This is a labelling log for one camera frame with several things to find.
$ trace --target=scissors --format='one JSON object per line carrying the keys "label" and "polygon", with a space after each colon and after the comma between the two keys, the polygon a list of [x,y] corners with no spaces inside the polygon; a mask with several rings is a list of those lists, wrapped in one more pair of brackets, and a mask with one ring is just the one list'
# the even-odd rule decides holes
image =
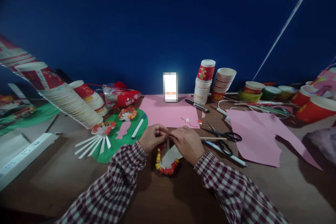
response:
{"label": "scissors", "polygon": [[[218,131],[216,131],[216,129],[211,125],[211,123],[209,123],[209,126],[212,128],[212,130],[209,130],[207,128],[201,128],[205,131],[208,131],[212,134],[215,134],[217,135],[218,137],[226,137],[227,139],[230,139],[234,142],[239,142],[242,140],[242,137],[240,135],[238,135],[237,133],[234,133],[234,132],[226,132],[226,133],[219,133]],[[233,152],[231,150],[231,148],[228,146],[227,143],[225,143],[223,140],[219,140],[219,147],[220,149],[222,150],[222,152],[227,155],[227,156],[232,156],[233,155]]]}

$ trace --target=white power strip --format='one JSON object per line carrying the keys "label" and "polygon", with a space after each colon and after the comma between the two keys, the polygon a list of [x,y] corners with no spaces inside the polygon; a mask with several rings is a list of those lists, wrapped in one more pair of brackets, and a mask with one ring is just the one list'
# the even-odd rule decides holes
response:
{"label": "white power strip", "polygon": [[13,181],[31,162],[35,160],[58,136],[44,133],[26,149],[0,169],[0,191]]}

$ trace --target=stack of paper cups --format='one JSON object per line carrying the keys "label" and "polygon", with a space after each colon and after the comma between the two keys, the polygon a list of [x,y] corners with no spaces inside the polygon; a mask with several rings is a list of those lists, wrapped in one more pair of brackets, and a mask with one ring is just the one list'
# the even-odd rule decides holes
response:
{"label": "stack of paper cups", "polygon": [[213,102],[218,102],[223,98],[236,74],[237,71],[231,68],[219,68],[217,70],[215,80],[212,84],[211,100]]}
{"label": "stack of paper cups", "polygon": [[11,69],[16,75],[23,77],[15,67],[29,62],[37,62],[37,60],[0,34],[0,65]]}
{"label": "stack of paper cups", "polygon": [[102,97],[100,97],[99,94],[89,88],[88,85],[84,83],[84,81],[77,80],[70,83],[69,85],[99,115],[104,116],[108,113],[109,110],[108,108],[106,108],[105,102]]}
{"label": "stack of paper cups", "polygon": [[196,78],[194,102],[199,105],[206,104],[214,76],[216,62],[212,59],[202,60]]}
{"label": "stack of paper cups", "polygon": [[103,122],[86,102],[44,62],[26,63],[16,66],[23,76],[51,104],[71,116],[86,128]]}

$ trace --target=red and white plaid shirt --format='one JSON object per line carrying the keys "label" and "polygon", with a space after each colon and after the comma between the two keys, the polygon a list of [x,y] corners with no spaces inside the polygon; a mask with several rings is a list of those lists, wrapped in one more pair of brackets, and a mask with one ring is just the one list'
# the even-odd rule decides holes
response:
{"label": "red and white plaid shirt", "polygon": [[[108,171],[56,223],[117,223],[130,202],[146,156],[138,141],[122,146],[110,160]],[[194,169],[203,186],[215,192],[230,223],[288,223],[249,178],[211,152],[204,153]]]}

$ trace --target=white cable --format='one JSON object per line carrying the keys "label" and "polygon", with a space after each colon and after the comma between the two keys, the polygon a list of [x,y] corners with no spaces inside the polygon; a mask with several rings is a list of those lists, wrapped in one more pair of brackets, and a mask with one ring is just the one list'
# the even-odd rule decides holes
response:
{"label": "white cable", "polygon": [[296,6],[295,6],[294,10],[293,10],[293,11],[292,11],[292,13],[290,14],[290,16],[289,16],[289,18],[288,18],[288,20],[287,20],[287,22],[286,22],[286,24],[285,24],[285,25],[284,25],[284,27],[282,28],[282,30],[281,30],[281,32],[280,32],[280,34],[279,34],[279,36],[276,38],[276,40],[275,40],[275,42],[274,42],[274,44],[273,44],[272,48],[271,48],[271,49],[270,49],[270,51],[268,52],[268,54],[267,54],[266,58],[264,59],[264,61],[262,62],[261,66],[259,67],[259,69],[258,69],[257,73],[255,74],[255,76],[254,76],[254,78],[253,78],[253,81],[254,81],[254,79],[257,77],[257,75],[258,75],[258,73],[259,73],[260,69],[263,67],[263,65],[264,65],[265,61],[267,60],[268,56],[269,56],[269,55],[271,54],[271,52],[273,51],[273,48],[274,48],[274,47],[275,47],[275,45],[277,44],[278,40],[279,40],[279,39],[280,39],[280,37],[282,36],[283,32],[284,32],[284,31],[285,31],[285,29],[287,28],[287,26],[288,26],[289,22],[292,20],[292,18],[293,18],[293,16],[294,16],[294,14],[295,14],[295,13],[296,13],[296,11],[298,10],[298,8],[299,8],[299,6],[301,5],[301,3],[302,3],[302,2],[303,2],[303,0],[299,0],[299,1],[298,1],[298,3],[296,4]]}

